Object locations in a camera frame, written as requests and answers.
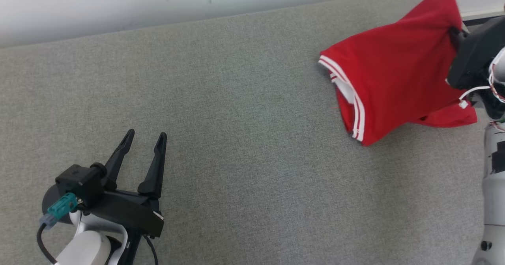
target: white wall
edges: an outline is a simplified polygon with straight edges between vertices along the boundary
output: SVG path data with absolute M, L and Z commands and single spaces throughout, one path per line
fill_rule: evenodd
M 0 0 L 0 47 L 321 1 L 327 0 Z M 500 11 L 504 3 L 458 0 L 461 12 Z

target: teal cable connector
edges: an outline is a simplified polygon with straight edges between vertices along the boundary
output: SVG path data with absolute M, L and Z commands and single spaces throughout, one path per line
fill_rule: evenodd
M 74 193 L 66 193 L 56 201 L 49 209 L 47 209 L 47 214 L 40 218 L 40 225 L 46 224 L 45 229 L 50 230 L 52 226 L 60 220 L 64 215 L 70 213 L 73 209 L 77 207 L 77 197 Z

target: white striped trim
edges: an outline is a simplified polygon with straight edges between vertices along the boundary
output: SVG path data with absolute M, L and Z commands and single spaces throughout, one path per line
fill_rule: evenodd
M 363 137 L 365 135 L 365 107 L 363 105 L 363 102 L 359 98 L 359 95 L 357 94 L 356 89 L 352 86 L 352 83 L 350 82 L 346 73 L 343 71 L 342 67 L 340 67 L 340 65 L 337 64 L 335 61 L 333 61 L 329 57 L 321 55 L 319 63 L 321 63 L 323 66 L 325 66 L 327 69 L 329 69 L 332 73 L 334 73 L 337 77 L 339 77 L 343 82 L 347 83 L 354 91 L 355 116 L 354 116 L 354 127 L 353 127 L 352 137 L 356 138 L 358 141 L 362 142 Z

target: red shorts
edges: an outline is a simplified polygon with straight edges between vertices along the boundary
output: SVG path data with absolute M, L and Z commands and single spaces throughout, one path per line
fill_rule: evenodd
M 336 84 L 343 121 L 352 137 L 371 145 L 398 126 L 475 123 L 475 109 L 459 107 L 464 91 L 445 79 L 456 50 L 449 29 L 461 30 L 456 0 L 424 0 L 394 24 L 343 40 L 319 63 Z

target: robotic arm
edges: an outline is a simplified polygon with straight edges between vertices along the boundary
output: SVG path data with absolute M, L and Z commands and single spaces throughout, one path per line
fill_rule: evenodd
M 155 257 L 151 239 L 159 237 L 163 216 L 159 211 L 165 165 L 166 134 L 160 134 L 154 148 L 155 157 L 137 193 L 117 189 L 121 163 L 130 150 L 135 131 L 126 133 L 104 165 L 89 168 L 71 166 L 59 175 L 43 199 L 43 213 L 37 241 L 53 264 L 60 265 L 132 265 L 137 247 L 144 238 Z M 72 241 L 56 257 L 45 249 L 41 234 L 57 221 L 77 227 Z M 104 232 L 118 233 L 122 240 Z
M 484 234 L 472 265 L 505 265 L 505 17 L 471 34 L 450 33 L 458 54 L 447 82 L 477 97 L 492 119 L 484 138 Z

